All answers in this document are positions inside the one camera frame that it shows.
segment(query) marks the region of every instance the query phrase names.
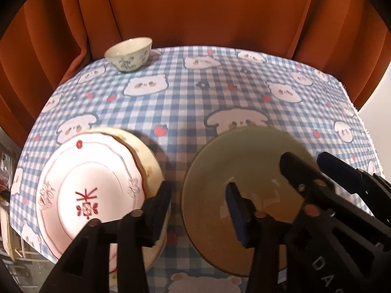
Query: yellow plate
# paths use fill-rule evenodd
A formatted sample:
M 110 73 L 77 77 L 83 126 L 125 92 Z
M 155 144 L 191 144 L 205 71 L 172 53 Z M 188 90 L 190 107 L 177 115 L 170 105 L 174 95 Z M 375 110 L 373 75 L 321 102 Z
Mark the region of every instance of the yellow plate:
M 141 171 L 142 177 L 147 178 L 147 182 L 144 185 L 146 198 L 156 195 L 160 184 L 164 180 L 164 177 L 158 160 L 143 141 L 130 132 L 110 127 L 93 128 L 87 132 L 101 132 L 109 134 L 121 141 L 132 152 L 136 163 L 140 167 L 139 170 Z M 162 233 L 156 244 L 152 248 L 143 247 L 144 265 L 146 270 L 148 270 L 155 263 L 164 250 L 167 240 L 167 224 L 170 217 L 170 212 L 171 206 L 167 211 Z
M 293 221 L 303 198 L 280 173 L 280 157 L 287 151 L 319 169 L 290 135 L 266 127 L 227 131 L 196 155 L 185 177 L 181 212 L 191 242 L 208 263 L 238 276 L 250 273 L 254 250 L 237 241 L 225 202 L 230 181 L 257 210 L 280 221 Z M 285 267 L 285 246 L 280 246 L 280 269 Z

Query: cartoon puppy print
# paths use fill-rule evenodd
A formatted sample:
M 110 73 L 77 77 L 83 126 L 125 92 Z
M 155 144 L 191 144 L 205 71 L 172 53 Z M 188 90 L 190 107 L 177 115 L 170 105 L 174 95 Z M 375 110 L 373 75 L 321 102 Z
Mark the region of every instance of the cartoon puppy print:
M 48 111 L 54 109 L 54 107 L 56 107 L 58 105 L 58 103 L 60 102 L 60 98 L 61 98 L 61 94 L 51 96 L 49 98 L 48 102 L 46 102 L 46 104 L 43 107 L 41 112 L 45 113 L 45 112 L 48 112 Z
M 370 175 L 373 175 L 374 173 L 376 173 L 375 163 L 373 163 L 372 160 L 369 161 L 369 163 L 368 163 L 367 172 L 368 172 Z
M 18 167 L 15 170 L 14 180 L 11 186 L 11 195 L 20 194 L 20 183 L 22 182 L 23 168 Z
M 61 144 L 71 137 L 74 137 L 83 131 L 89 130 L 91 128 L 91 124 L 96 122 L 97 118 L 93 114 L 79 115 L 65 121 L 57 129 L 57 142 Z
M 241 126 L 267 126 L 268 118 L 256 110 L 232 108 L 213 112 L 205 120 L 205 126 L 215 126 L 217 135 Z
M 346 102 L 340 102 L 339 106 L 342 109 L 342 112 L 347 115 L 348 117 L 354 117 L 353 109 L 346 103 Z
M 41 251 L 41 243 L 42 243 L 41 237 L 32 230 L 32 228 L 27 224 L 26 220 L 23 220 L 21 236 L 35 250 L 37 250 L 38 252 Z
M 238 57 L 254 63 L 266 62 L 266 59 L 258 52 L 240 51 Z
M 315 75 L 316 75 L 317 77 L 319 77 L 320 79 L 322 79 L 324 82 L 328 82 L 328 76 L 327 76 L 324 72 L 322 72 L 322 71 L 317 70 L 317 69 L 314 68 L 314 73 L 315 73 Z
M 277 99 L 292 103 L 297 103 L 302 100 L 298 93 L 294 91 L 290 85 L 273 84 L 271 82 L 267 82 L 267 85 L 269 86 L 271 93 Z
M 301 73 L 292 72 L 291 75 L 299 84 L 302 84 L 305 86 L 312 85 L 312 80 L 303 76 Z
M 89 82 L 93 78 L 104 74 L 105 71 L 106 71 L 106 67 L 105 66 L 100 66 L 98 68 L 90 70 L 90 71 L 88 71 L 88 72 L 86 72 L 86 73 L 84 73 L 83 75 L 80 76 L 78 83 L 82 84 L 84 82 Z
M 171 276 L 171 283 L 168 287 L 169 293 L 240 293 L 239 284 L 242 279 L 236 276 L 228 278 L 212 278 L 212 277 L 189 277 L 186 273 L 175 273 Z
M 351 127 L 345 122 L 336 121 L 334 123 L 334 131 L 339 134 L 342 141 L 350 143 L 353 141 L 353 134 L 351 133 Z
M 169 83 L 165 75 L 135 77 L 129 80 L 128 85 L 124 89 L 124 95 L 146 95 L 153 94 L 159 91 L 166 90 Z
M 218 66 L 221 66 L 221 63 L 210 56 L 185 58 L 185 67 L 187 69 L 207 69 Z

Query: blue and white checkered tablecloth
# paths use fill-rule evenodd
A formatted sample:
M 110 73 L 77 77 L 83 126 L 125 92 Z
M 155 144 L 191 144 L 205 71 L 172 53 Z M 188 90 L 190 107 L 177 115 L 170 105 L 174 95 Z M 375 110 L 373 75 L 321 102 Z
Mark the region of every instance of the blue and white checkered tablecloth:
M 255 123 L 259 119 L 288 132 L 314 158 L 328 151 L 354 167 L 383 174 L 362 120 L 333 76 L 262 53 L 211 46 L 164 48 L 152 50 L 147 64 L 133 73 L 120 73 L 105 59 L 97 60 L 55 90 L 22 151 L 11 195 L 12 227 L 22 235 L 23 228 L 40 235 L 37 184 L 61 142 L 77 130 L 122 128 L 154 152 L 166 180 L 176 186 L 169 241 L 147 273 L 151 292 L 180 290 L 183 285 L 177 288 L 175 283 L 187 279 L 198 285 L 193 277 L 207 276 L 214 279 L 200 282 L 200 288 L 243 289 L 244 281 L 216 270 L 191 246 L 179 208 L 195 153 L 227 126 L 239 126 L 235 120 L 229 125 L 216 122 L 232 108 L 251 115 Z M 342 189 L 338 193 L 368 210 L 357 195 Z M 36 249 L 56 262 L 45 243 Z

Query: bowl rim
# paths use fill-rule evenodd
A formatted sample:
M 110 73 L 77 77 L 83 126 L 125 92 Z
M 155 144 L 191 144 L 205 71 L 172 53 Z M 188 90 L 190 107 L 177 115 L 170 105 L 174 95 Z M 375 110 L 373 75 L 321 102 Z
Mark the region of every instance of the bowl rim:
M 108 51 L 112 50 L 114 47 L 116 47 L 116 46 L 118 46 L 118 45 L 120 45 L 120 44 L 122 44 L 122 43 L 130 42 L 130 41 L 138 40 L 138 39 L 148 39 L 148 40 L 149 40 L 149 43 L 148 43 L 146 46 L 144 46 L 144 47 L 138 48 L 137 50 L 128 52 L 128 53 L 126 53 L 126 54 L 116 55 L 116 56 L 108 56 L 108 55 L 107 55 Z M 146 48 L 146 47 L 152 45 L 152 42 L 153 42 L 152 38 L 150 38 L 150 37 L 148 37 L 148 36 L 133 37 L 133 38 L 131 38 L 131 39 L 127 39 L 127 40 L 121 41 L 121 42 L 119 42 L 119 43 L 116 43 L 116 44 L 114 44 L 113 46 L 111 46 L 110 48 L 108 48 L 108 49 L 106 50 L 106 52 L 104 52 L 104 57 L 105 57 L 105 58 L 116 58 L 116 57 L 120 57 L 120 56 L 127 56 L 127 55 L 129 55 L 129 54 L 133 54 L 133 53 L 135 53 L 135 52 L 138 52 L 138 51 L 140 51 L 140 50 L 142 50 L 142 49 L 144 49 L 144 48 Z

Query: curtain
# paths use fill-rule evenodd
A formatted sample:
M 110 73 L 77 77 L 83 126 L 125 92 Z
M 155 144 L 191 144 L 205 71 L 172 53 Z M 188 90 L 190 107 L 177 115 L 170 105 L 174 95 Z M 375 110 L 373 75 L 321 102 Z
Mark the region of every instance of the curtain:
M 368 0 L 28 0 L 0 41 L 0 126 L 22 145 L 59 83 L 136 36 L 304 62 L 343 82 L 357 108 L 391 59 Z

